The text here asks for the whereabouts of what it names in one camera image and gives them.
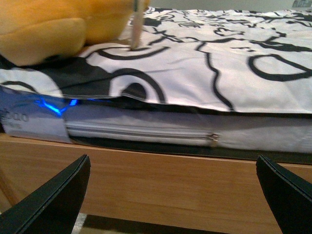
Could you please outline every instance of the wooden stick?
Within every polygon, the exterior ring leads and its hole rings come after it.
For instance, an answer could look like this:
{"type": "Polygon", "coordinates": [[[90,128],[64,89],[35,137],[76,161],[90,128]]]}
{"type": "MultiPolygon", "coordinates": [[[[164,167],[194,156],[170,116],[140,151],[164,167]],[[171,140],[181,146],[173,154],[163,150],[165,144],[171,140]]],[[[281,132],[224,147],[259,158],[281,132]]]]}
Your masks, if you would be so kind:
{"type": "Polygon", "coordinates": [[[144,0],[135,0],[131,50],[136,49],[140,44],[142,27],[144,24],[143,15],[144,15],[144,0]]]}

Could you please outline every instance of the label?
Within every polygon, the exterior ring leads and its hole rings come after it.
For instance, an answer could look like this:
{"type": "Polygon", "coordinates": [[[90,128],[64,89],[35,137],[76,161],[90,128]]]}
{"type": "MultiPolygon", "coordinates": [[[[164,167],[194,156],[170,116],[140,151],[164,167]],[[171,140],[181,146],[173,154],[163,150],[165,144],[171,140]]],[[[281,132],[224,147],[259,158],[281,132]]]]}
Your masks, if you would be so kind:
{"type": "Polygon", "coordinates": [[[71,143],[62,117],[69,107],[61,98],[0,87],[0,121],[10,136],[71,143]]]}

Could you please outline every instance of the wooden shelf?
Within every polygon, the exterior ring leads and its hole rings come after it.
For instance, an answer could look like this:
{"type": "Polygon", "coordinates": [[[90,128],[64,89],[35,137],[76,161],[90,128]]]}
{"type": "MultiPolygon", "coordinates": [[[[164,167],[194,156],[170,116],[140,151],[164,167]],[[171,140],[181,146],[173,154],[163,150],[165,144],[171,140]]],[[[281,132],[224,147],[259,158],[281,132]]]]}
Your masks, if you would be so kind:
{"type": "MultiPolygon", "coordinates": [[[[0,134],[0,148],[4,207],[87,154],[92,167],[84,213],[230,234],[281,233],[254,161],[146,154],[6,134],[0,134]]],[[[312,166],[283,166],[312,182],[312,166]]]]}

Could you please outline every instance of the wall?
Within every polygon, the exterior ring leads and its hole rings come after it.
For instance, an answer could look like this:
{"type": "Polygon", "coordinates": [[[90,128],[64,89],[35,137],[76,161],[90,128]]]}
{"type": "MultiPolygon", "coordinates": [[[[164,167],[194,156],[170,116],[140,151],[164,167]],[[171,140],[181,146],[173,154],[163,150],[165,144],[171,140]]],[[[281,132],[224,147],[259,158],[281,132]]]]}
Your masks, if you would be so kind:
{"type": "Polygon", "coordinates": [[[180,10],[254,10],[275,11],[291,9],[293,0],[151,0],[151,6],[180,10]]]}

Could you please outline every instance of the black triangular object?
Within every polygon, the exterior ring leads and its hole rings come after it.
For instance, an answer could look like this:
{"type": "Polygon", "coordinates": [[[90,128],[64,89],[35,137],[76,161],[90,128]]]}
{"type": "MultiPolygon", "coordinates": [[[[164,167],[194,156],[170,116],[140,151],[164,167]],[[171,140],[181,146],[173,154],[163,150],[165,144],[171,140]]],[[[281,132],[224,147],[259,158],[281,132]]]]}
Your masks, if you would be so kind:
{"type": "Polygon", "coordinates": [[[90,159],[84,155],[0,215],[0,234],[71,234],[86,193],[90,159]]]}
{"type": "Polygon", "coordinates": [[[283,234],[312,234],[312,184],[271,161],[257,160],[264,196],[283,234]]]}

